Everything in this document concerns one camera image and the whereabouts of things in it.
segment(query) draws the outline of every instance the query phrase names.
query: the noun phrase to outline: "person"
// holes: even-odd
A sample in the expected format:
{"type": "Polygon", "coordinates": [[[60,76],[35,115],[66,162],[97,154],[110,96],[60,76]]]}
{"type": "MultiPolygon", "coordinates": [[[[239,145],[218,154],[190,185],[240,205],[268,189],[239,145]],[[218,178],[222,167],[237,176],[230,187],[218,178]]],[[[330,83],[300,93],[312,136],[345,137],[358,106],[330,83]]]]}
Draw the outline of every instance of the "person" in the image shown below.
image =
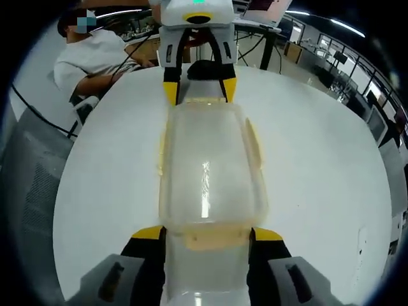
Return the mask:
{"type": "Polygon", "coordinates": [[[154,66],[138,52],[126,60],[135,48],[112,31],[90,33],[95,27],[95,15],[85,8],[67,11],[58,21],[67,45],[55,62],[54,80],[69,97],[101,97],[124,73],[154,66]]]}

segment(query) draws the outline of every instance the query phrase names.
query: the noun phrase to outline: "plastic lid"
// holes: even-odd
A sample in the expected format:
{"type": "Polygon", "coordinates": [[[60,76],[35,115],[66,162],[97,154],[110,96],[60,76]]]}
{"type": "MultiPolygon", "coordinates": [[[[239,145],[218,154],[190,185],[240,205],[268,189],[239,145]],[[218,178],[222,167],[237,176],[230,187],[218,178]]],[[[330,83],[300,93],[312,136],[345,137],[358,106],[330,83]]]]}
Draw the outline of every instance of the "plastic lid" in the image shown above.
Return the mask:
{"type": "Polygon", "coordinates": [[[258,143],[240,107],[182,104],[169,112],[159,215],[169,230],[257,225],[267,210],[258,143]]]}

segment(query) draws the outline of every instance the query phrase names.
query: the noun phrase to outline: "white table surface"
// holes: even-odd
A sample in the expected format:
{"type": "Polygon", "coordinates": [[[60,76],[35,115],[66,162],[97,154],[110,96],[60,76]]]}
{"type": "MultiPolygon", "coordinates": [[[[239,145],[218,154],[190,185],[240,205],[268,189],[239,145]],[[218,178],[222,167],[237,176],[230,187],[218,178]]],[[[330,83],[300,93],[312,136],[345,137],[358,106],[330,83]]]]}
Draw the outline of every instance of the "white table surface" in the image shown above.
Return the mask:
{"type": "MultiPolygon", "coordinates": [[[[360,303],[383,272],[391,235],[390,190],[370,130],[308,85],[248,67],[236,73],[235,103],[258,130],[265,160],[270,211],[260,225],[327,277],[341,302],[360,303]]],[[[134,232],[159,224],[157,164],[168,109],[162,80],[161,68],[124,75],[69,155],[54,215],[66,299],[134,232]]]]}

